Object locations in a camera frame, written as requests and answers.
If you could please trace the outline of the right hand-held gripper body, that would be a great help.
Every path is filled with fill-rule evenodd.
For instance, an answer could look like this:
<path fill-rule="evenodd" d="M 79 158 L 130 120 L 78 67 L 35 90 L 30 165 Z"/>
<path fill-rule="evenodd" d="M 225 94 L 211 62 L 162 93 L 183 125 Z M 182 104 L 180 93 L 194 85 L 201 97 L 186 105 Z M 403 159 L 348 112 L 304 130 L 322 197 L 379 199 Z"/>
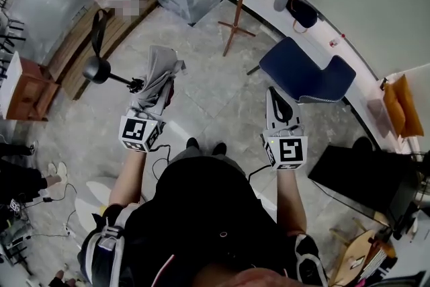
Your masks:
<path fill-rule="evenodd" d="M 299 105 L 291 101 L 292 119 L 278 122 L 273 113 L 271 89 L 283 92 L 276 87 L 269 87 L 266 92 L 266 129 L 261 134 L 263 148 L 273 170 L 295 170 L 307 160 L 308 137 L 305 135 Z"/>

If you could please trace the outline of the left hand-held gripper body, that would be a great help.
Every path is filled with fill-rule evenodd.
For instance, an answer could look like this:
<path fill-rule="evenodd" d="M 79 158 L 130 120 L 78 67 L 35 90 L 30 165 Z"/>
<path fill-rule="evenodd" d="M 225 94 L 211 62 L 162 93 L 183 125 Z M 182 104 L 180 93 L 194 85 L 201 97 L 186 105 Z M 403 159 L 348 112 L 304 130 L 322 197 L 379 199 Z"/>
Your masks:
<path fill-rule="evenodd" d="M 155 96 L 155 102 L 141 106 L 132 102 L 126 115 L 121 117 L 119 140 L 129 150 L 149 153 L 163 133 L 165 121 L 162 114 L 173 96 L 173 79 L 169 78 Z"/>

